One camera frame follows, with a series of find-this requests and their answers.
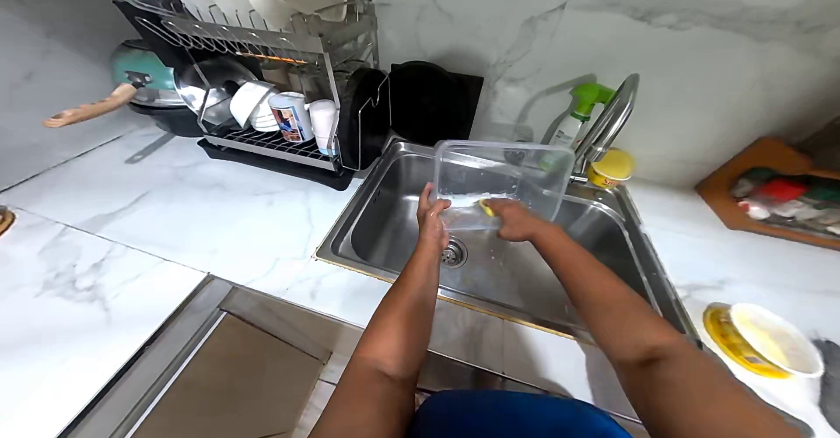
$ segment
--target stainless steel dish rack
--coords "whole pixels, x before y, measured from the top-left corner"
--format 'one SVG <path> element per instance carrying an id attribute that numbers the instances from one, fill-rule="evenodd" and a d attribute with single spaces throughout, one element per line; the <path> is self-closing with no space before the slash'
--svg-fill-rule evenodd
<path id="1" fill-rule="evenodd" d="M 288 63 L 296 68 L 300 79 L 325 82 L 329 91 L 324 93 L 331 96 L 340 112 L 343 84 L 357 68 L 378 68 L 379 53 L 373 3 L 370 0 L 354 0 L 333 6 L 347 7 L 344 21 L 331 23 L 321 20 L 317 14 L 296 14 L 291 20 L 293 33 L 269 30 L 266 23 L 256 14 L 249 14 L 245 20 L 236 16 L 235 23 L 231 24 L 225 14 L 221 10 L 214 10 L 214 7 L 210 7 L 206 15 L 200 15 L 201 19 L 211 22 L 172 16 L 161 17 L 160 25 L 143 17 L 135 17 L 135 20 L 171 46 Z M 338 138 L 338 125 L 334 124 L 329 138 L 333 143 L 335 155 L 326 155 L 319 152 L 315 140 L 292 143 L 284 140 L 279 131 L 259 132 L 251 128 L 242 130 L 236 124 L 229 123 L 208 128 L 203 121 L 203 115 L 210 84 L 195 62 L 193 65 L 206 90 L 205 101 L 197 120 L 208 142 L 333 172 L 339 172 L 342 168 L 352 171 L 360 169 L 359 166 L 344 164 L 342 151 L 358 151 L 351 159 L 361 160 L 362 118 L 370 109 L 382 104 L 382 93 L 369 98 L 359 111 L 359 147 L 342 148 Z M 388 85 L 387 82 L 385 79 L 380 85 L 380 92 L 383 86 Z M 385 98 L 384 102 L 390 107 L 390 93 L 387 94 L 389 98 Z"/>

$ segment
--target marble countertop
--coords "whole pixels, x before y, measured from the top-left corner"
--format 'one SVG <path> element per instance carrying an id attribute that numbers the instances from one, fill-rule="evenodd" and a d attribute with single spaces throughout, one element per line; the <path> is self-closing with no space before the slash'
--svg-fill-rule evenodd
<path id="1" fill-rule="evenodd" d="M 840 344 L 840 253 L 732 231 L 691 190 L 646 181 L 627 185 L 670 282 L 703 342 L 762 399 L 808 423 L 816 436 L 840 436 L 819 412 L 819 379 L 762 378 L 730 360 L 703 326 L 708 304 L 759 304 L 811 339 Z"/>
<path id="2" fill-rule="evenodd" d="M 183 138 L 123 164 L 160 135 L 126 134 L 0 193 L 20 215 L 0 238 L 9 305 L 0 315 L 26 323 L 0 333 L 0 379 L 10 384 L 0 434 L 45 415 L 28 435 L 57 434 L 206 272 L 361 327 L 391 285 L 312 259 L 361 181 L 336 192 L 210 160 Z M 688 191 L 630 188 L 687 306 L 751 301 L 840 340 L 828 307 L 836 252 L 726 230 Z M 430 349 L 635 416 L 606 358 L 585 343 L 438 301 Z M 84 373 L 69 374 L 76 368 Z"/>

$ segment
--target pan handle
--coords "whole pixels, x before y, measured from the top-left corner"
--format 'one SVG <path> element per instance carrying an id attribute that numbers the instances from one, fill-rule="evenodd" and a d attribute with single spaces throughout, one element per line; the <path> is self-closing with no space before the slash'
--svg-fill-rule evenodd
<path id="1" fill-rule="evenodd" d="M 128 103 L 137 93 L 137 88 L 129 83 L 121 83 L 113 89 L 111 95 L 94 103 L 84 103 L 78 108 L 65 110 L 56 116 L 44 120 L 47 128 L 60 128 L 112 112 Z"/>

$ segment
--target black tray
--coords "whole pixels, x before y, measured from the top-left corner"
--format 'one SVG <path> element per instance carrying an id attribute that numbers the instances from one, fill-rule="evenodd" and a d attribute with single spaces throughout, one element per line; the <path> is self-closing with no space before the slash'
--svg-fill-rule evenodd
<path id="1" fill-rule="evenodd" d="M 222 161 L 233 161 L 241 164 L 253 165 L 260 169 L 267 169 L 268 171 L 279 172 L 281 174 L 293 175 L 301 179 L 317 182 L 326 185 L 335 190 L 346 190 L 353 180 L 354 172 L 348 169 L 340 168 L 338 172 L 328 171 L 310 165 L 297 164 L 296 162 L 284 161 L 267 155 L 255 154 L 253 152 L 242 151 L 236 148 L 220 147 L 215 144 L 207 142 L 204 138 L 198 141 L 198 146 L 201 147 L 211 159 L 219 159 Z"/>

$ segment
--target sink drain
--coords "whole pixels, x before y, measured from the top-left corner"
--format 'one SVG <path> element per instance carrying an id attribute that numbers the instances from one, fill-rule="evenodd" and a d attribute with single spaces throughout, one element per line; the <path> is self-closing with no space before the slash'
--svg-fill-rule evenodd
<path id="1" fill-rule="evenodd" d="M 449 269 L 456 269 L 467 262 L 467 247 L 458 239 L 449 237 L 449 242 L 440 255 L 440 262 Z"/>

